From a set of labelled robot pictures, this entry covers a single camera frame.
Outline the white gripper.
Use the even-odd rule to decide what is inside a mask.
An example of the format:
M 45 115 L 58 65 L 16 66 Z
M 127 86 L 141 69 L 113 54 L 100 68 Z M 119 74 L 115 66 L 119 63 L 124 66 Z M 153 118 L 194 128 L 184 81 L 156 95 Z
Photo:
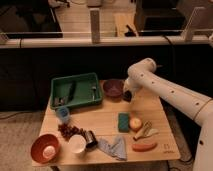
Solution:
M 130 91 L 132 93 L 131 101 L 133 101 L 136 98 L 136 92 L 138 92 L 141 89 L 141 86 L 137 84 L 134 80 L 132 80 L 130 77 L 128 77 L 124 81 L 123 86 L 123 94 Z

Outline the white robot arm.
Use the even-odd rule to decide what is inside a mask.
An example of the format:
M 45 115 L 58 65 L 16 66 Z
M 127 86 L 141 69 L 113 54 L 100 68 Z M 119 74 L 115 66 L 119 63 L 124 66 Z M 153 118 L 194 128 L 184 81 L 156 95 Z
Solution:
M 131 65 L 124 82 L 123 99 L 130 102 L 142 87 L 149 89 L 201 127 L 193 171 L 213 171 L 213 98 L 159 76 L 152 58 Z

